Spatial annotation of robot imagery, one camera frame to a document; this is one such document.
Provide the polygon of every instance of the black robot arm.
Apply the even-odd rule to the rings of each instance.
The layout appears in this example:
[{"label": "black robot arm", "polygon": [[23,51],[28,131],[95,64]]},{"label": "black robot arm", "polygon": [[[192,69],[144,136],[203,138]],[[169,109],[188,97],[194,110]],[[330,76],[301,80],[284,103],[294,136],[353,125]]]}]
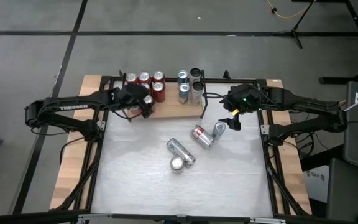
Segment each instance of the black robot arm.
[{"label": "black robot arm", "polygon": [[116,111],[140,106],[142,116],[148,118],[152,114],[154,101],[145,102],[149,95],[148,89],[142,85],[128,84],[121,90],[97,91],[88,96],[74,96],[64,98],[46,98],[37,100],[25,107],[25,123],[31,128],[51,125],[64,131],[79,131],[85,141],[97,142],[101,139],[101,125],[97,121],[80,121],[56,114],[59,111],[94,109],[98,111]]},{"label": "black robot arm", "polygon": [[241,84],[232,86],[224,96],[223,107],[233,113],[233,119],[226,118],[226,122],[233,130],[239,131],[241,123],[239,114],[252,113],[257,110],[298,110],[318,114],[315,119],[282,126],[273,124],[262,126],[262,133],[268,135],[271,144],[279,146],[291,134],[309,133],[325,130],[340,133],[347,128],[346,115],[335,101],[321,101],[294,95],[283,88],[262,87],[258,89],[253,85]]}]

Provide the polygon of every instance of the soda can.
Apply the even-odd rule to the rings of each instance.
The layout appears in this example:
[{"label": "soda can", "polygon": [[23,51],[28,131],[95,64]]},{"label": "soda can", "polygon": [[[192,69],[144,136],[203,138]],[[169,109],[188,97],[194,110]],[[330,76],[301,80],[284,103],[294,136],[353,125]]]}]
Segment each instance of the soda can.
[{"label": "soda can", "polygon": [[202,82],[194,82],[190,91],[190,103],[198,104],[201,101],[201,92],[204,89]]},{"label": "soda can", "polygon": [[165,101],[165,89],[162,82],[155,82],[153,84],[153,98],[156,102],[161,103]]},{"label": "soda can", "polygon": [[164,84],[164,86],[165,86],[165,75],[164,75],[164,73],[161,72],[161,71],[154,72],[153,82],[162,82],[162,84]]},{"label": "soda can", "polygon": [[141,72],[139,74],[139,82],[140,83],[151,83],[152,77],[150,77],[150,74],[148,72]]},{"label": "soda can", "polygon": [[142,86],[144,86],[146,89],[148,89],[150,93],[150,85],[148,83],[141,83]]},{"label": "soda can", "polygon": [[198,125],[196,125],[190,133],[206,149],[211,147],[215,142],[215,139]]},{"label": "soda can", "polygon": [[182,158],[185,161],[185,166],[190,167],[196,161],[196,158],[184,148],[178,140],[171,138],[167,143],[167,149],[175,156]]},{"label": "soda can", "polygon": [[128,83],[135,83],[138,84],[139,83],[139,79],[137,78],[137,75],[135,73],[128,73],[127,76],[125,77],[127,84]]},{"label": "soda can", "polygon": [[188,75],[187,75],[187,72],[185,70],[181,70],[178,73],[178,90],[179,90],[180,84],[187,82],[187,78],[188,78]]},{"label": "soda can", "polygon": [[183,172],[185,161],[182,158],[175,156],[174,158],[171,159],[170,165],[171,165],[171,170],[174,174],[180,174],[181,172]]},{"label": "soda can", "polygon": [[189,99],[189,84],[187,83],[182,83],[179,86],[179,102],[180,103],[187,103],[188,99]]},{"label": "soda can", "polygon": [[215,140],[218,140],[223,134],[224,130],[226,130],[226,124],[218,121],[212,130],[212,137],[215,138]]},{"label": "soda can", "polygon": [[192,86],[194,82],[199,82],[199,81],[201,81],[201,70],[198,68],[192,68],[190,70],[190,75],[189,75],[190,86]]}]

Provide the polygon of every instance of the gray floor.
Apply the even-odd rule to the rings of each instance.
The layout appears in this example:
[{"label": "gray floor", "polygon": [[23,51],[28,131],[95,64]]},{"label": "gray floor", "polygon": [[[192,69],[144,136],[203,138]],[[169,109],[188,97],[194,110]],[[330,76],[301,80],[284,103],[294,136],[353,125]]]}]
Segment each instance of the gray floor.
[{"label": "gray floor", "polygon": [[[271,0],[287,16],[305,3]],[[0,30],[73,29],[81,1],[0,1]],[[266,1],[89,1],[80,30],[278,31],[294,19],[279,19]],[[345,5],[316,3],[300,31],[356,31]],[[77,37],[60,96],[76,95],[83,75],[117,75],[139,70],[203,68],[207,77],[229,70],[236,78],[281,78],[295,94],[343,100],[345,86],[323,86],[323,75],[358,73],[358,38],[279,37]],[[9,213],[35,136],[24,125],[23,107],[48,97],[62,62],[68,37],[0,37],[0,214]],[[294,116],[298,121],[305,114]],[[340,134],[319,133],[327,146]],[[47,137],[25,212],[49,208],[58,173],[58,153],[66,136]]]}]

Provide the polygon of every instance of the wooden plank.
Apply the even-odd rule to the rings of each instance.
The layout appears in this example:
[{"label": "wooden plank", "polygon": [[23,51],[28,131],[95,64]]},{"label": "wooden plank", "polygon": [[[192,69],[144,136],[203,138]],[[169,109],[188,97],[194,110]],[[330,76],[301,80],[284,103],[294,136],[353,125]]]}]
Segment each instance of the wooden plank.
[{"label": "wooden plank", "polygon": [[[99,91],[100,81],[101,75],[85,75],[79,95],[89,95]],[[92,117],[93,110],[77,110],[74,112],[73,118],[84,121],[86,119],[92,119]],[[70,133],[67,142],[80,137],[82,137],[82,135],[78,132]],[[82,163],[84,161],[85,149],[86,142],[83,139],[69,144],[65,148],[50,208],[59,206],[78,183]]]},{"label": "wooden plank", "polygon": [[[266,80],[267,86],[283,88],[281,80]],[[291,124],[290,114],[288,111],[272,111],[273,121],[275,124],[289,125]],[[296,145],[295,138],[287,138],[286,142],[290,142]],[[299,161],[298,150],[290,145],[283,144],[278,147],[281,163],[283,167],[284,180],[287,189],[291,192],[295,200],[301,205],[301,207],[311,214],[308,193],[306,191],[305,180],[303,179],[303,173],[301,164]],[[277,204],[282,205],[281,195],[277,198]]]}]

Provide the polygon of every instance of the white mat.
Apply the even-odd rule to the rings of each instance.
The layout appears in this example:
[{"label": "white mat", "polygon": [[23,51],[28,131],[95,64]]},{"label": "white mat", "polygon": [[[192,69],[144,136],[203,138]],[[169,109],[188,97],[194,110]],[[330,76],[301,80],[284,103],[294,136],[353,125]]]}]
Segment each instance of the white mat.
[{"label": "white mat", "polygon": [[[208,83],[226,94],[233,84]],[[272,217],[257,113],[241,116],[242,130],[226,129],[204,149],[190,136],[198,124],[211,132],[231,114],[209,99],[203,119],[136,119],[109,114],[91,211],[142,215]],[[170,170],[166,143],[176,138],[196,162]]]}]

